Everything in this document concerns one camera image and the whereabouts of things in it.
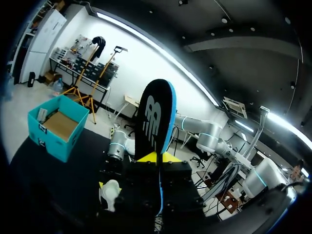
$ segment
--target ceiling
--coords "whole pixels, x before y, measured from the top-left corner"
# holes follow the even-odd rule
[[[311,38],[302,26],[306,19],[303,2],[188,0],[182,6],[178,0],[90,2],[162,43],[199,78],[220,106],[224,96],[243,102],[248,119],[242,122],[246,125],[258,128],[263,105],[312,138]],[[298,158],[312,165],[310,149],[269,120],[260,140],[291,165]]]

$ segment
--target ceiling light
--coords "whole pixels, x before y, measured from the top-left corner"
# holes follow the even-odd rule
[[[182,5],[188,4],[189,1],[188,0],[180,0],[178,3],[179,3],[179,6],[182,6]]]
[[[246,135],[242,133],[242,136],[243,136],[244,141],[247,141]]]
[[[291,23],[291,20],[288,17],[285,17],[285,21],[286,21],[287,24]]]
[[[295,84],[295,82],[291,82],[291,89],[294,89],[296,87],[296,84]]]
[[[226,18],[221,19],[222,23],[228,23],[228,20]]]
[[[200,90],[209,98],[209,100],[213,103],[213,105],[215,106],[219,106],[219,104],[216,102],[216,100],[213,98],[213,96],[205,89],[205,87],[199,82],[199,80],[197,80],[195,78],[195,76],[189,72],[181,63],[179,63],[174,57],[172,57],[167,51],[165,51],[164,49],[162,49],[159,45],[157,45],[155,42],[153,42],[152,40],[148,39],[146,36],[142,35],[141,33],[139,33],[137,30],[129,27],[128,25],[113,19],[107,15],[104,15],[100,12],[97,12],[97,16],[101,19],[104,19],[106,21],[109,21],[110,23],[113,23],[123,29],[125,29],[126,31],[128,31],[129,33],[137,36],[138,38],[140,38],[141,40],[143,40],[144,42],[146,42],[147,44],[149,44],[151,47],[155,48],[158,52],[160,52],[167,60],[169,60],[171,63],[173,63],[177,68],[179,68],[188,78],[190,78],[195,85],[198,86],[198,88],[200,88]]]
[[[287,130],[291,131],[293,134],[299,137],[312,150],[312,142],[302,132],[300,132],[298,129],[293,127],[286,120],[282,119],[280,116],[272,112],[268,113],[268,119],[272,120],[273,122],[282,126],[283,128],[286,128]]]
[[[240,126],[246,128],[247,130],[251,131],[252,133],[254,132],[254,130],[253,130],[252,128],[246,126],[245,124],[239,122],[238,120],[235,120],[235,122],[236,122],[237,124],[239,124]]]
[[[259,154],[263,158],[266,158],[265,155],[263,153],[261,153],[260,151],[257,151],[257,154]]]
[[[306,178],[309,177],[309,173],[306,171],[306,169],[302,168],[301,172],[302,172],[302,174],[304,174],[306,176]]]

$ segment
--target yellow part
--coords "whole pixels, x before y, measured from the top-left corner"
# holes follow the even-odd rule
[[[162,162],[169,162],[169,161],[171,161],[171,162],[182,162],[180,159],[171,155],[170,153],[164,152],[162,154]]]
[[[102,188],[104,184],[102,182],[98,182],[98,183],[99,183],[99,187]]]
[[[156,152],[152,152],[150,154],[148,154],[147,156],[140,158],[138,160],[138,162],[156,162],[157,161],[157,154]],[[177,157],[172,156],[170,153],[168,152],[164,152],[162,154],[162,162],[181,162],[180,159],[178,159]]]

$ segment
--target fluorescent light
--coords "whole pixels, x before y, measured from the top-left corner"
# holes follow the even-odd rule
[[[281,117],[271,112],[268,113],[268,118],[272,120],[273,122],[277,123],[278,125],[282,126],[283,128],[286,128],[289,131],[291,131],[293,134],[299,137],[312,150],[312,142],[302,132],[300,132],[298,129],[293,127],[286,120],[282,119]]]
[[[127,30],[129,33],[134,34],[135,36],[137,36],[138,38],[142,39],[143,41],[145,41],[146,43],[148,43],[151,47],[155,48],[156,50],[158,50],[166,59],[168,59],[170,62],[172,62],[177,68],[179,68],[188,78],[190,78],[200,89],[201,91],[204,92],[204,94],[209,98],[209,100],[213,103],[213,105],[215,106],[219,106],[218,103],[214,100],[214,98],[211,96],[211,94],[205,89],[205,87],[194,77],[194,75],[189,72],[185,67],[182,66],[181,63],[179,63],[174,57],[172,57],[167,51],[165,51],[164,49],[162,49],[159,45],[157,45],[155,42],[153,42],[152,40],[148,39],[146,36],[142,35],[141,33],[139,33],[137,30],[129,27],[128,25],[113,19],[109,16],[106,16],[100,12],[97,12],[97,16],[107,20],[125,30]]]
[[[263,153],[261,153],[260,151],[257,151],[257,154],[259,154],[263,158],[266,158],[266,156]]]
[[[242,136],[243,136],[244,141],[247,141],[246,135],[242,133]]]
[[[306,178],[309,177],[309,173],[306,171],[306,169],[302,168],[301,172],[302,172],[302,174],[304,174],[306,176]]]
[[[245,124],[239,122],[238,120],[235,120],[235,122],[236,122],[237,124],[239,124],[240,126],[246,128],[247,130],[251,131],[252,133],[254,132],[254,130],[253,130],[252,128],[246,126]]]

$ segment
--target light stand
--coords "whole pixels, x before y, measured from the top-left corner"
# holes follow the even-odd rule
[[[104,74],[104,72],[105,72],[106,69],[108,68],[110,62],[113,60],[115,54],[121,53],[122,51],[126,51],[126,52],[127,52],[128,50],[125,49],[125,48],[122,48],[122,47],[120,47],[120,46],[116,46],[116,47],[115,47],[113,55],[112,55],[111,58],[108,60],[108,62],[106,63],[105,67],[103,68],[103,71],[101,72],[99,78],[97,79],[96,84],[94,85],[91,94],[90,94],[90,95],[86,95],[86,96],[84,96],[84,97],[79,97],[79,98],[77,98],[77,99],[74,100],[74,101],[81,101],[81,102],[82,102],[82,105],[84,106],[84,103],[83,103],[82,100],[88,98],[88,100],[87,100],[87,102],[86,102],[85,104],[86,104],[86,106],[89,106],[89,105],[91,104],[91,109],[92,109],[94,124],[96,124],[97,122],[96,122],[96,116],[95,116],[94,107],[93,107],[93,94],[94,94],[94,92],[96,91],[96,88],[97,88],[97,86],[98,86],[99,79],[102,78],[102,75]]]
[[[89,64],[89,62],[90,62],[92,56],[93,56],[94,53],[97,51],[97,49],[98,49],[98,46],[94,49],[94,51],[93,51],[92,54],[90,55],[90,57],[89,57],[87,63],[85,64],[84,68],[82,69],[82,71],[81,71],[81,73],[80,73],[80,75],[79,75],[79,77],[78,77],[78,79],[77,79],[75,85],[74,85],[73,87],[71,87],[70,89],[66,90],[66,91],[65,91],[64,93],[62,93],[61,95],[64,95],[64,94],[73,94],[73,95],[75,95],[75,96],[81,98],[78,85],[79,85],[79,83],[80,83],[80,81],[81,81],[81,79],[82,79],[82,75],[83,75],[84,71],[86,70],[86,68],[87,68],[87,66],[88,66],[88,64]]]

